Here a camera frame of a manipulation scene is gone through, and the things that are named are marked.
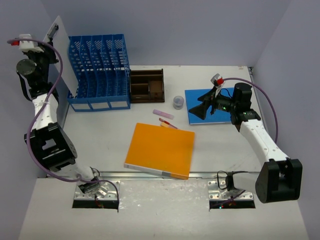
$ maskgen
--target wooden organizer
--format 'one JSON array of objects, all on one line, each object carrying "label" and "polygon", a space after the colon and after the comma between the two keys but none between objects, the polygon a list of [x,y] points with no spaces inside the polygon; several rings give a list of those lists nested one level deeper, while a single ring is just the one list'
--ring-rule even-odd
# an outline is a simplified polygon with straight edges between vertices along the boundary
[{"label": "wooden organizer", "polygon": [[163,103],[165,101],[164,70],[132,70],[130,72],[131,103]]}]

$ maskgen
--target blue plastic rack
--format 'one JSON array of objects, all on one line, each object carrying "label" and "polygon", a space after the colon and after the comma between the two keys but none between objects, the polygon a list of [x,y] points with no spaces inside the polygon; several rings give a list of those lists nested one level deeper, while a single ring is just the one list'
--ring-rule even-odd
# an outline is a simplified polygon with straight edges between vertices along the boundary
[{"label": "blue plastic rack", "polygon": [[130,109],[130,67],[123,34],[71,36],[69,60],[78,80],[68,93],[76,112]]}]

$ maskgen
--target white table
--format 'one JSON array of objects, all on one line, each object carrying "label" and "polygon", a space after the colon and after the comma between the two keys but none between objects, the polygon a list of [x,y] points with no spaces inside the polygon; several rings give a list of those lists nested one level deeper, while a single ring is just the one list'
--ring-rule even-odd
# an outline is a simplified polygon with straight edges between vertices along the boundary
[{"label": "white table", "polygon": [[[164,103],[135,103],[129,110],[74,112],[70,107],[64,131],[76,147],[77,161],[107,172],[130,172],[124,162],[137,123],[159,125],[157,109],[174,115],[170,122],[195,132],[191,172],[260,171],[261,165],[246,139],[231,124],[189,125],[186,105],[173,108],[173,98],[185,97],[187,89],[211,89],[210,79],[219,73],[224,78],[251,80],[245,66],[130,66],[132,70],[163,69]],[[238,81],[227,81],[233,87]],[[252,108],[260,113],[252,91]]]},{"label": "white table", "polygon": [[[231,124],[190,126],[186,107],[175,110],[173,97],[185,89],[211,88],[211,77],[250,80],[246,67],[131,66],[164,69],[165,103],[132,104],[131,110],[75,113],[69,109],[64,130],[76,146],[77,161],[102,171],[123,167],[136,123],[158,125],[153,109],[174,114],[172,123],[195,132],[191,171],[259,171],[260,163]],[[235,82],[226,82],[232,87]],[[252,108],[259,113],[255,94]],[[119,213],[114,209],[72,209],[76,184],[38,179],[20,240],[307,240],[297,201],[262,204],[256,209],[209,211],[207,180],[122,180]]]}]

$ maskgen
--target orange binder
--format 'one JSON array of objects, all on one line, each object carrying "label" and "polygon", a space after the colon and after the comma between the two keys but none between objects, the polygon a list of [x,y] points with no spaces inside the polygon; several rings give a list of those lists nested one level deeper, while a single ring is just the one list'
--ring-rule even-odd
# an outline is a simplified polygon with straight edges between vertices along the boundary
[{"label": "orange binder", "polygon": [[187,180],[195,133],[137,123],[124,167]]}]

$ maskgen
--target blue book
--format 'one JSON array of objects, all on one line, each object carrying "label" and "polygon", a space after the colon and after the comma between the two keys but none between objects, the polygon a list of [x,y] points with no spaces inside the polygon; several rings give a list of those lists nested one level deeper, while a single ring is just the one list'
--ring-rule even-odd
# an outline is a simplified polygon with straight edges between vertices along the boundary
[{"label": "blue book", "polygon": [[[227,90],[230,92],[230,95],[232,96],[234,93],[234,88],[233,87],[227,87],[221,89],[221,95],[223,96],[229,96]],[[192,89],[192,90],[185,90],[185,101],[186,101],[186,108],[188,111],[188,117],[189,117],[189,124],[218,124],[218,123],[231,123],[230,120],[230,113],[221,111],[221,110],[216,110],[213,115],[210,114],[211,112],[211,106],[208,108],[206,112],[206,118],[205,120],[202,120],[198,118],[197,116],[193,115],[192,113],[189,112],[189,109],[192,109],[195,106],[198,106],[201,104],[201,101],[198,101],[198,98],[201,97],[202,95],[206,94],[209,92],[211,89]]]}]

